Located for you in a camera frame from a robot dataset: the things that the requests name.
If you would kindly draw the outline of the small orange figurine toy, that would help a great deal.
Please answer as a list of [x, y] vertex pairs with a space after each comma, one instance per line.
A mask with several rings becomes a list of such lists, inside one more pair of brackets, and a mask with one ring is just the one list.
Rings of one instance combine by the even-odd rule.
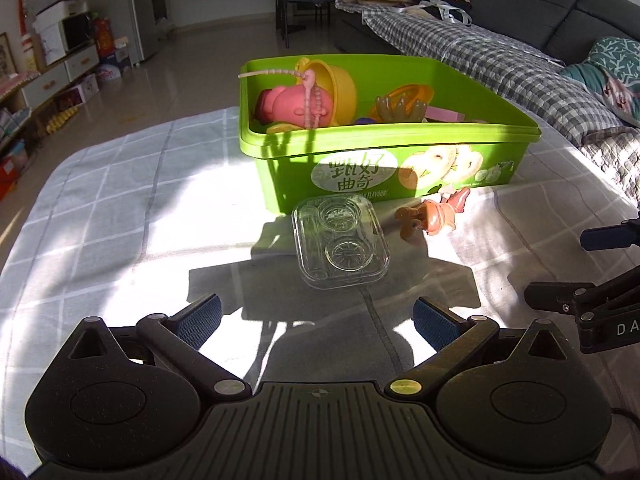
[[457, 215], [464, 211], [470, 193], [469, 188], [460, 188], [449, 197], [442, 197], [439, 202], [424, 200], [416, 206], [398, 208], [395, 219], [400, 223], [401, 238], [408, 240], [416, 231], [428, 236], [454, 231]]

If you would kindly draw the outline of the clear plastic tray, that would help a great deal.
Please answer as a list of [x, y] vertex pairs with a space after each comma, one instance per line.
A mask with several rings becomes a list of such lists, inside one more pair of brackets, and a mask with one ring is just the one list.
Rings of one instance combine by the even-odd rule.
[[337, 289], [380, 280], [390, 248], [371, 202], [357, 194], [308, 198], [292, 212], [296, 256], [303, 280]]

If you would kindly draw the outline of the pink card box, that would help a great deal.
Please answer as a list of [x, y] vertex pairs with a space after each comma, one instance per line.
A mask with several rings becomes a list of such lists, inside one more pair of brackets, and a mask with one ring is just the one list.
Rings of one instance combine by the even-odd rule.
[[462, 113], [431, 105], [425, 109], [424, 117], [431, 122], [463, 122], [465, 120]]

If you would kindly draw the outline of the orange ridged toy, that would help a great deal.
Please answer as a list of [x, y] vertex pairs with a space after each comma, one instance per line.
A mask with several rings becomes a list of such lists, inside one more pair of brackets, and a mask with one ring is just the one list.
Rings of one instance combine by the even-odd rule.
[[[432, 102], [434, 94], [434, 89], [428, 84], [405, 84], [404, 86], [388, 92], [385, 96], [388, 96], [393, 104], [396, 104], [398, 99], [403, 96], [406, 99], [407, 106], [410, 106], [416, 102], [416, 100], [421, 100], [428, 105]], [[375, 100], [374, 105], [368, 113], [368, 118], [375, 122], [380, 122], [378, 113], [375, 110]]]

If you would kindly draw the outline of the pink pig toy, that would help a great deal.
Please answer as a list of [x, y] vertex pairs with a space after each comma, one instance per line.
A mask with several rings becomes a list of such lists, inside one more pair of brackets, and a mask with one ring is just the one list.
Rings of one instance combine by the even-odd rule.
[[262, 90], [254, 117], [263, 125], [286, 122], [303, 129], [329, 125], [334, 111], [329, 92], [322, 88], [312, 90], [308, 105], [305, 105], [305, 96], [306, 89], [301, 84]]

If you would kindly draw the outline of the yellow plastic cup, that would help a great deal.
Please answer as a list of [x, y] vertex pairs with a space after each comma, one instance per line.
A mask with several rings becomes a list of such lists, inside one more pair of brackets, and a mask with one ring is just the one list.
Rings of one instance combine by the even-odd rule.
[[299, 72], [313, 70], [318, 86], [329, 93], [333, 103], [329, 126], [346, 126], [356, 118], [357, 89], [347, 70], [320, 58], [300, 58], [295, 69]]

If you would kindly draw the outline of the amber hand-shaped toy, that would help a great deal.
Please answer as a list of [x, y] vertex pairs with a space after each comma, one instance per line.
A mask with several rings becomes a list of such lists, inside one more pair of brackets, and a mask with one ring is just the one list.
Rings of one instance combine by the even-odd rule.
[[380, 122], [383, 124], [398, 124], [398, 122], [423, 122], [427, 104], [416, 100], [407, 106], [406, 99], [402, 96], [396, 104], [393, 104], [388, 96], [378, 96], [375, 99], [375, 110]]

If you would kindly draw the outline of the grey grid tablecloth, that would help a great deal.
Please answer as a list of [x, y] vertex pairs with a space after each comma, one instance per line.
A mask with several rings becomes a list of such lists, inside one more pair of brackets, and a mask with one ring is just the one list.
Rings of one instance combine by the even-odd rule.
[[87, 316], [129, 326], [213, 293], [224, 315], [202, 351], [250, 384], [388, 382], [431, 355], [416, 298], [524, 327], [530, 282], [602, 283], [639, 262], [637, 248], [582, 249], [582, 231], [636, 208], [544, 128], [509, 184], [472, 191], [451, 232], [403, 240], [396, 204], [377, 204], [382, 280], [311, 288], [290, 218], [266, 208], [240, 151], [238, 118], [226, 108], [85, 148], [43, 185], [1, 273], [1, 453], [17, 467], [39, 464], [26, 401]]

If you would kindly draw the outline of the teal patterned pillow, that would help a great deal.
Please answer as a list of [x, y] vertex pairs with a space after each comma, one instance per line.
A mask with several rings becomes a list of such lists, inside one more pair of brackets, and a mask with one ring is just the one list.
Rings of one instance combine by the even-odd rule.
[[597, 40], [580, 63], [560, 74], [582, 84], [623, 122], [639, 125], [640, 44], [607, 36]]

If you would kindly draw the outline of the plaid sofa cover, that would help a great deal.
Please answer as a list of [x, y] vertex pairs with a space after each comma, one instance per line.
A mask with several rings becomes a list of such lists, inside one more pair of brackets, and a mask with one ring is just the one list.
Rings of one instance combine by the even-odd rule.
[[561, 62], [521, 41], [424, 11], [337, 0], [337, 10], [400, 53], [443, 62], [534, 113], [586, 155], [629, 198], [639, 198], [639, 129], [624, 124]]

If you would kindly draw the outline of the green plastic storage box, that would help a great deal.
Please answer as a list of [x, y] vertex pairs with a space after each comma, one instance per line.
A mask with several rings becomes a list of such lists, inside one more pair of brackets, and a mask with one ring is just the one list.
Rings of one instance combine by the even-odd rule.
[[[263, 125], [254, 117], [262, 90], [301, 84], [320, 88], [300, 58], [343, 67], [356, 84], [356, 118], [346, 126]], [[289, 214], [305, 198], [357, 193], [372, 202], [436, 191], [503, 184], [514, 175], [536, 122], [458, 70], [431, 58], [384, 54], [315, 54], [258, 58], [245, 63], [240, 80], [240, 149], [254, 159], [267, 208]], [[463, 122], [398, 122], [368, 118], [377, 96], [405, 84], [428, 84], [428, 105], [455, 110]]]

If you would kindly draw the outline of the white drawer cabinet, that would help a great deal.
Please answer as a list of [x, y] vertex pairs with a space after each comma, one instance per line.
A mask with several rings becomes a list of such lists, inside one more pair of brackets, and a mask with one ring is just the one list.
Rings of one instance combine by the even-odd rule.
[[20, 102], [36, 110], [98, 65], [98, 50], [88, 44], [50, 65], [43, 73], [20, 73], [1, 84], [1, 104]]

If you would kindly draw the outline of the silver refrigerator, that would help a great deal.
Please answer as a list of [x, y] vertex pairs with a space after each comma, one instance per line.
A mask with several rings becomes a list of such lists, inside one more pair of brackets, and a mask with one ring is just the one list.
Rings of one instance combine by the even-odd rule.
[[128, 0], [131, 22], [131, 54], [134, 65], [160, 50], [160, 22], [167, 18], [165, 0]]

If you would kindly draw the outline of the framed bear picture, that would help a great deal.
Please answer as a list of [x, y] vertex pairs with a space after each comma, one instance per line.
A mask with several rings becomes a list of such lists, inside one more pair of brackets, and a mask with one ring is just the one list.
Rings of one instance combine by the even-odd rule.
[[6, 78], [16, 73], [9, 37], [5, 32], [0, 34], [0, 78]]

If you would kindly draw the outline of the black microwave oven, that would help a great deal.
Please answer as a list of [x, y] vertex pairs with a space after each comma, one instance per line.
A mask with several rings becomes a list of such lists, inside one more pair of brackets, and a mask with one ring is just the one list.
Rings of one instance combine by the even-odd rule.
[[61, 38], [66, 52], [72, 52], [92, 39], [90, 13], [81, 13], [60, 21]]

